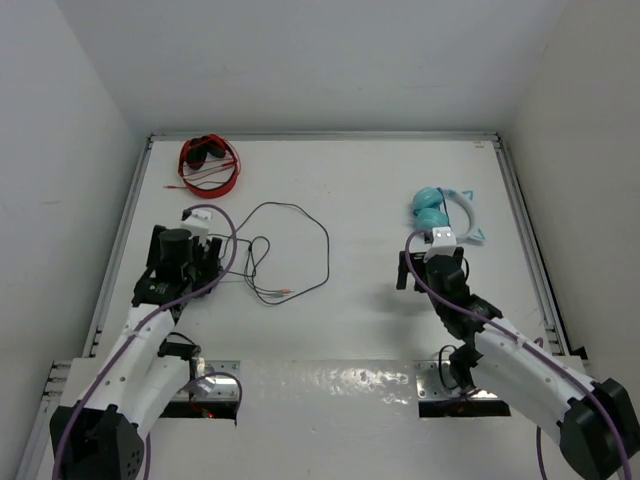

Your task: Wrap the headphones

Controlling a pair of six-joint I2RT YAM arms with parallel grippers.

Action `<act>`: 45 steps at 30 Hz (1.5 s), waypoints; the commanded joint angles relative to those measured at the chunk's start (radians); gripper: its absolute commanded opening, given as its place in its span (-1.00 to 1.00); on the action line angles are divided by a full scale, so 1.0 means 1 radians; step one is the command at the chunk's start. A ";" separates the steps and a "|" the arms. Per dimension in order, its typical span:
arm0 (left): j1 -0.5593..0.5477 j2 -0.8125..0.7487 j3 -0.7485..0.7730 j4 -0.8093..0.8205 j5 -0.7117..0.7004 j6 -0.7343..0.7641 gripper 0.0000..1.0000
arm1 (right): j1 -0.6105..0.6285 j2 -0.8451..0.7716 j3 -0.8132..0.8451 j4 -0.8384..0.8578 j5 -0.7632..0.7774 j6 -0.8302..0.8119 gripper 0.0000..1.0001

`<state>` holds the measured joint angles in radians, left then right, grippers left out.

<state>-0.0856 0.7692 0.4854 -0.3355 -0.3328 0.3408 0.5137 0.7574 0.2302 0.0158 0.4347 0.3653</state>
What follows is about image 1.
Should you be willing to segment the black wired headphones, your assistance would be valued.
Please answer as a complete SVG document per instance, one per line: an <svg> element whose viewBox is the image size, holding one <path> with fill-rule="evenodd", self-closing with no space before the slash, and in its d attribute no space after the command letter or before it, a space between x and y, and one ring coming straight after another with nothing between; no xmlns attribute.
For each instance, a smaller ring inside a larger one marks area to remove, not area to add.
<svg viewBox="0 0 640 480"><path fill-rule="evenodd" d="M329 229L303 207L264 201L237 228L245 249L230 274L259 304L279 307L325 287L331 279Z"/></svg>

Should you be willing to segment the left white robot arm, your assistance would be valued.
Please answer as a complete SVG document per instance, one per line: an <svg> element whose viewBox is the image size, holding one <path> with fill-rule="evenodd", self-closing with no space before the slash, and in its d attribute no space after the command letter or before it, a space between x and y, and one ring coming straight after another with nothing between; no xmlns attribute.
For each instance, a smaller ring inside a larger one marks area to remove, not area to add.
<svg viewBox="0 0 640 480"><path fill-rule="evenodd" d="M194 349L167 342L186 304L222 273L221 242L203 223L154 227L146 269L119 338L92 383L50 421L55 479L135 479L145 438L193 377Z"/></svg>

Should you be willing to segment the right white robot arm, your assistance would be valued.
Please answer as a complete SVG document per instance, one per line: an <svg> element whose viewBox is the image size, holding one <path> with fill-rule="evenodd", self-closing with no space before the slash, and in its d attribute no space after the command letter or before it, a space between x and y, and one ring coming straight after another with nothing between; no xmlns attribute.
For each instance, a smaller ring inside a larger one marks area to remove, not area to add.
<svg viewBox="0 0 640 480"><path fill-rule="evenodd" d="M485 389L533 422L583 479L632 476L639 420L627 389L564 365L522 334L494 305L471 292L461 248L451 255L399 254L396 287L429 296L460 346L450 371L462 390Z"/></svg>

